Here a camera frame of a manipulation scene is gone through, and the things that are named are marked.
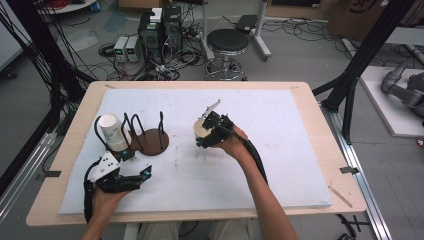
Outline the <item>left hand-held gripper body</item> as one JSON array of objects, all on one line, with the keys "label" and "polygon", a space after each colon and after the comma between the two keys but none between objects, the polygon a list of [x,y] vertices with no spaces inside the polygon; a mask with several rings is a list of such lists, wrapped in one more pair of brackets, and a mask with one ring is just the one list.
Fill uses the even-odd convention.
[{"label": "left hand-held gripper body", "polygon": [[138,176],[120,174],[120,162],[109,151],[97,161],[89,180],[105,193],[133,191],[141,186]]}]

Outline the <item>white paper cup beige inside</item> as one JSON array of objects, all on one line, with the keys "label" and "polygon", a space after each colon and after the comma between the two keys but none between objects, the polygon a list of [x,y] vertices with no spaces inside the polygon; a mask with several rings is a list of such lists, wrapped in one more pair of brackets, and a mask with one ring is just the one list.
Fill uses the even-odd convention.
[{"label": "white paper cup beige inside", "polygon": [[207,137],[212,132],[211,129],[206,129],[206,128],[203,127],[204,122],[205,122],[204,119],[198,119],[193,125],[194,135],[195,135],[196,141],[198,141],[199,139],[203,139],[203,138]]}]

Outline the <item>brown cup holder black posts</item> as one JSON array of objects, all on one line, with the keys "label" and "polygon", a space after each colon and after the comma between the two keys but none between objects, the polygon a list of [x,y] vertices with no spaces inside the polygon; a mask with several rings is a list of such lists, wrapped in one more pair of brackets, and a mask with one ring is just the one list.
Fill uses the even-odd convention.
[{"label": "brown cup holder black posts", "polygon": [[[101,116],[97,117],[94,121],[94,132],[105,149],[117,157],[119,152],[112,151],[105,142],[105,137],[98,125],[100,117]],[[165,132],[163,126],[163,113],[160,113],[160,120],[157,128],[145,129],[137,114],[133,114],[129,117],[128,114],[125,113],[124,119],[120,121],[131,136],[131,144],[126,150],[132,150],[134,152],[139,151],[145,156],[157,156],[163,153],[169,146],[169,136]]]}]

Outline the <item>person's right hand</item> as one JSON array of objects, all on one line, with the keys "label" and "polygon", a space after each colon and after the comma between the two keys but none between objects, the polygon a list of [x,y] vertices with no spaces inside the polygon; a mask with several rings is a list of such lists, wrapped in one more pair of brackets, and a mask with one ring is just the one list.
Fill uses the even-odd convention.
[{"label": "person's right hand", "polygon": [[229,156],[237,161],[247,159],[250,154],[243,144],[243,141],[235,136],[230,136],[226,140],[214,145],[214,148],[220,148]]}]

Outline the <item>person's left hand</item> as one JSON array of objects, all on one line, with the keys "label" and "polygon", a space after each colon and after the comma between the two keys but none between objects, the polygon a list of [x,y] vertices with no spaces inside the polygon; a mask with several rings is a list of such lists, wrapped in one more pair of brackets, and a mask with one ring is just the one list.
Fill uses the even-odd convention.
[{"label": "person's left hand", "polygon": [[120,193],[105,193],[100,188],[95,191],[93,200],[93,221],[109,221],[121,199],[128,194]]}]

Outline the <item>white table mat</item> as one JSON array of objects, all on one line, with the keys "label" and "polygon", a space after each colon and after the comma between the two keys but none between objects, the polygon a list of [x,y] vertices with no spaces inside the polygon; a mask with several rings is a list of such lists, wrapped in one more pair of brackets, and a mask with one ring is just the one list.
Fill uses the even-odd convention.
[{"label": "white table mat", "polygon": [[288,90],[109,89],[97,110],[118,118],[136,114],[140,126],[164,126],[168,148],[154,157],[138,154],[122,164],[123,175],[151,167],[152,176],[127,195],[119,212],[247,210],[254,206],[238,163],[220,149],[197,146],[194,122],[207,107],[228,116],[253,142],[268,185],[285,208],[332,205],[327,184]]}]

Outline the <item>black round stool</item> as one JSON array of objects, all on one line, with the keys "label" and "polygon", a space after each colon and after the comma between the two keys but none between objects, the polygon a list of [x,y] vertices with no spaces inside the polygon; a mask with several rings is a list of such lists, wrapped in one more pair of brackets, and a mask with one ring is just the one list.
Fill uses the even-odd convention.
[{"label": "black round stool", "polygon": [[246,79],[242,65],[234,59],[248,48],[245,34],[235,29],[217,29],[207,35],[206,43],[214,54],[205,65],[208,77],[227,81]]}]

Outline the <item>wooden table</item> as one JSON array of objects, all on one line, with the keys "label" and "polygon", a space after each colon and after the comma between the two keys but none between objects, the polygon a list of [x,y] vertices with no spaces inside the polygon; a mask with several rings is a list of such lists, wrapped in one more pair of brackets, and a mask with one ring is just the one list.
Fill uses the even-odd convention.
[{"label": "wooden table", "polygon": [[[333,201],[324,208],[285,208],[289,215],[360,212],[365,208],[364,199],[350,174],[342,174],[345,159],[316,102],[310,87],[304,82],[207,82],[207,81],[98,81],[89,85],[86,95],[66,133],[54,159],[53,171],[62,171],[60,177],[46,178],[39,190],[26,222],[30,226],[54,226],[82,224],[83,181],[87,169],[100,158],[105,148],[93,131],[97,110],[109,89],[251,89],[288,90],[294,97],[303,125],[316,155],[322,176]],[[339,191],[353,208],[349,208],[329,188]],[[209,220],[250,218],[253,208],[247,210],[197,210],[185,212],[119,212],[116,222],[157,222],[177,220]]]}]

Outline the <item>black computer tower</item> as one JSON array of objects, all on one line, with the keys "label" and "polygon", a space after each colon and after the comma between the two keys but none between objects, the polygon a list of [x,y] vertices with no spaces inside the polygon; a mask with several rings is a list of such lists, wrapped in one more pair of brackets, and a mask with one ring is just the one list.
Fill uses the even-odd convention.
[{"label": "black computer tower", "polygon": [[160,21],[153,21],[152,17],[155,17],[155,13],[151,9],[143,12],[138,27],[138,35],[144,59],[162,64],[163,24]]},{"label": "black computer tower", "polygon": [[181,7],[169,6],[164,9],[163,23],[168,46],[175,51],[182,48]]}]

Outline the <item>grey power supply unit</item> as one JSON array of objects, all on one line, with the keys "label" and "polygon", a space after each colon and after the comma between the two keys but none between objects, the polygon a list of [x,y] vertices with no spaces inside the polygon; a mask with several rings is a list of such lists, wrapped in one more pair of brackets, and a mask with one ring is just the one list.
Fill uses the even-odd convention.
[{"label": "grey power supply unit", "polygon": [[127,62],[128,57],[126,53],[127,37],[120,37],[114,45],[114,53],[118,62]]},{"label": "grey power supply unit", "polygon": [[129,62],[137,62],[141,54],[141,45],[137,36],[130,36],[126,44],[126,52]]}]

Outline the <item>black flat device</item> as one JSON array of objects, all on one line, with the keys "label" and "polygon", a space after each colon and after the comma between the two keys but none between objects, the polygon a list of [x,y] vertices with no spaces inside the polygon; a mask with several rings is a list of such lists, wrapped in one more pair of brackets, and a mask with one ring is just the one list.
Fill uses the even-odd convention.
[{"label": "black flat device", "polygon": [[257,21],[256,15],[242,15],[235,25],[235,29],[244,34],[249,34],[255,27]]}]

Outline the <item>thin wooden stick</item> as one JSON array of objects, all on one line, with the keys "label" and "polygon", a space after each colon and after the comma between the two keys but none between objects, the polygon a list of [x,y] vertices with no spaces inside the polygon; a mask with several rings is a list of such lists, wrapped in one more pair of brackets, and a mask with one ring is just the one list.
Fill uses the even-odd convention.
[{"label": "thin wooden stick", "polygon": [[328,188],[341,200],[343,201],[349,208],[353,208],[353,204],[350,203],[339,191],[337,191],[332,186],[328,185]]}]

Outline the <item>cardboard box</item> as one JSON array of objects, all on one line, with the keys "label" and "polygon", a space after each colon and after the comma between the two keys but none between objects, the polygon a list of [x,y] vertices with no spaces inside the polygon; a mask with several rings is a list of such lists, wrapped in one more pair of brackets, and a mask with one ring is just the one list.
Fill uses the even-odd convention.
[{"label": "cardboard box", "polygon": [[329,0],[327,30],[332,36],[364,40],[391,0]]}]

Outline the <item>white floor board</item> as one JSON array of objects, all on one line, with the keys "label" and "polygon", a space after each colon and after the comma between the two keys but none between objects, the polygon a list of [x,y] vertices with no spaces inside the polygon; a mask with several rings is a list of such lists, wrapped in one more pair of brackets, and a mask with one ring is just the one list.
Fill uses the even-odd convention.
[{"label": "white floor board", "polygon": [[361,76],[362,85],[392,136],[424,138],[423,118],[415,115],[401,100],[382,92],[383,78],[391,67],[369,66]]}]

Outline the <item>aluminium rail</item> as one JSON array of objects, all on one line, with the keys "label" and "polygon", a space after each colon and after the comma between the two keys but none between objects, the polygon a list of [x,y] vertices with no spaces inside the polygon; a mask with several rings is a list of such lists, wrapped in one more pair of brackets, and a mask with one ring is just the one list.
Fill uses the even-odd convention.
[{"label": "aluminium rail", "polygon": [[332,113],[327,109],[322,109],[323,115],[327,120],[330,129],[341,149],[341,152],[347,162],[347,165],[353,169],[352,176],[356,181],[359,190],[366,203],[366,215],[372,227],[376,240],[393,240],[389,228],[379,209],[376,198],[373,195],[371,187],[367,181],[365,172],[360,164],[359,158],[354,150],[342,135],[342,119],[338,113]]},{"label": "aluminium rail", "polygon": [[56,139],[56,133],[45,133],[35,146],[30,148],[29,154],[24,157],[23,166],[0,197],[0,224],[6,219],[43,159],[49,153]]}]

